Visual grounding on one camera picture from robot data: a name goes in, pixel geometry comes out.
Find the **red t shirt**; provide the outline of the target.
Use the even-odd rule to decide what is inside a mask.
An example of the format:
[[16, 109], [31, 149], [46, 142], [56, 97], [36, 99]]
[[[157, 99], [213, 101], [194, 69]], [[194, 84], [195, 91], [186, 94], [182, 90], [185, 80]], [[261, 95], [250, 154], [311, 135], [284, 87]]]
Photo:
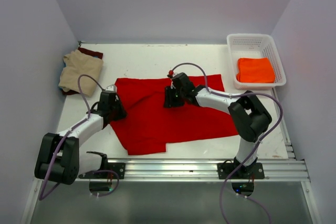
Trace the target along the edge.
[[190, 104], [165, 108], [169, 79], [116, 80], [117, 93], [127, 116], [111, 122], [129, 155], [163, 153], [168, 143], [180, 143], [237, 135], [230, 115]]

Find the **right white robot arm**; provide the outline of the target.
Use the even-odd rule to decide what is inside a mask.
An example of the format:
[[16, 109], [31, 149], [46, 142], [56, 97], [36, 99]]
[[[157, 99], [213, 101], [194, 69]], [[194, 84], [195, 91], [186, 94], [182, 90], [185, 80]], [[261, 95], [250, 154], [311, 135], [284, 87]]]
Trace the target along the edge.
[[172, 70], [167, 75], [171, 85], [165, 88], [165, 108], [183, 106], [185, 103], [194, 106], [215, 109], [231, 116], [240, 136], [238, 152], [234, 158], [234, 172], [240, 178], [246, 178], [257, 163], [257, 142], [267, 131], [272, 122], [271, 115], [261, 101], [251, 91], [230, 95], [195, 86], [189, 77]]

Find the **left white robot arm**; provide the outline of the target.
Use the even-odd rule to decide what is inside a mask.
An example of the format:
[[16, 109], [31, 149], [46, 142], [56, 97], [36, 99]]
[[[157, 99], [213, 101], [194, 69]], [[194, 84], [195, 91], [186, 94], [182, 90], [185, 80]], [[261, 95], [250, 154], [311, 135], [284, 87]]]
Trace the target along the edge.
[[107, 155], [96, 151], [80, 154], [80, 147], [112, 121], [124, 119], [126, 115], [118, 94], [103, 90], [97, 108], [91, 109], [90, 115], [67, 130], [44, 135], [35, 177], [65, 185], [71, 185], [79, 175], [90, 172], [97, 178], [106, 177], [109, 172]]

